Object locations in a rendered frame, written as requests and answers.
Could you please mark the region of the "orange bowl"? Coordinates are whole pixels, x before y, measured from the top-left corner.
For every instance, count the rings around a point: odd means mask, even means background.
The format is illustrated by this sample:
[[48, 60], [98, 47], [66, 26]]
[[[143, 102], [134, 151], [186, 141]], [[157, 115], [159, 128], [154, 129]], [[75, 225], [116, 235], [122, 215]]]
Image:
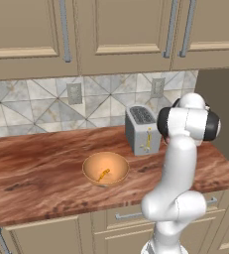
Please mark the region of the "orange bowl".
[[[98, 178], [103, 171], [110, 169], [100, 182]], [[114, 187], [123, 182], [130, 170], [127, 160], [119, 154], [100, 152], [89, 156], [82, 164], [82, 172], [94, 185], [99, 187]]]

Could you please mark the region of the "yellow banana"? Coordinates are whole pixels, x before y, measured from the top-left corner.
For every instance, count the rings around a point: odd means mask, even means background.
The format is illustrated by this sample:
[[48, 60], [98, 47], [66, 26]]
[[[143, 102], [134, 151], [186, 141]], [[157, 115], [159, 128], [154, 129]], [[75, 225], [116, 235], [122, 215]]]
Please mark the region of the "yellow banana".
[[110, 173], [110, 169], [103, 171], [97, 181], [100, 182], [108, 173]]

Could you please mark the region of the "beige base cupboard door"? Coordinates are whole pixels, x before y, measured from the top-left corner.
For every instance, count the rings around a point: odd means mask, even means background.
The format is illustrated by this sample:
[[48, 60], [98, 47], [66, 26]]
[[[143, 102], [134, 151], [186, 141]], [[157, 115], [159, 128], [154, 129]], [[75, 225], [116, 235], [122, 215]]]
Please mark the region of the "beige base cupboard door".
[[5, 231], [16, 254], [94, 254], [88, 214], [6, 226]]

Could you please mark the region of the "grey toaster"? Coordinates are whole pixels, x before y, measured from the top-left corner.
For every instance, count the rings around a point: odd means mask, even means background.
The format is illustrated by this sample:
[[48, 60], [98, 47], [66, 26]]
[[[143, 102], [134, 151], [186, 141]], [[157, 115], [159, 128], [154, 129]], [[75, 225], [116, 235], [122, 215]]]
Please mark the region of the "grey toaster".
[[157, 117], [147, 105], [132, 105], [125, 110], [125, 135], [135, 156], [156, 154], [162, 135]]

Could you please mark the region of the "beige drawer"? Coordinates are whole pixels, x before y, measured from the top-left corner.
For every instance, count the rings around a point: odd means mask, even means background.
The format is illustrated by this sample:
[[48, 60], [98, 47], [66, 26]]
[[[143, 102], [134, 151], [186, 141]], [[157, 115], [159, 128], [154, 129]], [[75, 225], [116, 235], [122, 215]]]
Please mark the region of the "beige drawer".
[[[221, 202], [223, 194], [224, 194], [224, 191], [219, 190], [219, 191], [207, 192], [203, 195], [206, 201], [210, 200], [213, 196], [215, 196], [218, 200], [216, 203], [212, 203], [207, 206], [207, 212], [220, 209], [220, 202]], [[121, 220], [117, 220], [115, 218], [116, 213], [125, 215], [130, 213], [139, 213], [139, 212], [142, 212], [141, 206], [139, 204], [107, 209], [105, 211], [106, 226], [107, 228], [111, 228], [113, 226], [122, 226], [123, 224], [126, 224], [126, 223], [132, 223], [132, 222], [139, 223], [141, 221], [144, 221], [145, 218], [143, 215], [134, 217], [134, 218], [121, 219]]]
[[[206, 212], [181, 233], [180, 244], [188, 254], [207, 254], [225, 210]], [[141, 254], [152, 238], [155, 224], [147, 219], [107, 228], [105, 211], [91, 213], [94, 254]]]

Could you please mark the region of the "beige tall cupboard side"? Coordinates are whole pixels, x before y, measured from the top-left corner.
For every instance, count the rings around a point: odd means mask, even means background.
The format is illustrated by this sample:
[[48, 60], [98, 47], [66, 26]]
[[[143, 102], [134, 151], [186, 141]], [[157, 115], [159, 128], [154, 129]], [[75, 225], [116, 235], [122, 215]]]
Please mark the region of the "beige tall cupboard side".
[[195, 92], [221, 120], [221, 130], [213, 145], [229, 161], [229, 68], [200, 70]]

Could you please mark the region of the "beige lower drawer front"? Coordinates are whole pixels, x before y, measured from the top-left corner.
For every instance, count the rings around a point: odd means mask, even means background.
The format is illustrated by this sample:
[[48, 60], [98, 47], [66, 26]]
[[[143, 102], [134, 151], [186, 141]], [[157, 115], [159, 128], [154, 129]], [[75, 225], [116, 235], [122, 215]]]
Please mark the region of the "beige lower drawer front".
[[[180, 244], [188, 254], [207, 254], [225, 210], [206, 212], [181, 233]], [[141, 254], [152, 238], [155, 224], [147, 219], [107, 228], [105, 211], [91, 213], [94, 254]]]

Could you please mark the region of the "grey wall socket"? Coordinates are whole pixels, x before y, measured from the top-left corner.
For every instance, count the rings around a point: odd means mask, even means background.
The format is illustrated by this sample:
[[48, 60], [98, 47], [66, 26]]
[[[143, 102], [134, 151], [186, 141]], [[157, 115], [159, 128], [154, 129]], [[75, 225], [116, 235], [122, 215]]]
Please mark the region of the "grey wall socket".
[[69, 83], [67, 85], [67, 98], [70, 105], [82, 103], [82, 90], [80, 83]]
[[165, 80], [163, 78], [154, 78], [152, 81], [152, 98], [161, 98], [164, 94]]

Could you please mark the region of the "beige wall cupboard door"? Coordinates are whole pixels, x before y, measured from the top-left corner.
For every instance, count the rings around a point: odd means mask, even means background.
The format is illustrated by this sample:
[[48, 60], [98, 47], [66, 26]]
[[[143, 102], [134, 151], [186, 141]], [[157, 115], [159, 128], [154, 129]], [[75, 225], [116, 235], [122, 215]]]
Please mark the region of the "beige wall cupboard door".
[[172, 70], [229, 67], [229, 0], [196, 0], [185, 58], [180, 58], [189, 0], [180, 0]]
[[59, 0], [0, 0], [0, 80], [78, 74], [73, 1], [65, 7], [70, 63], [63, 59]]
[[164, 71], [172, 0], [76, 0], [81, 73]]

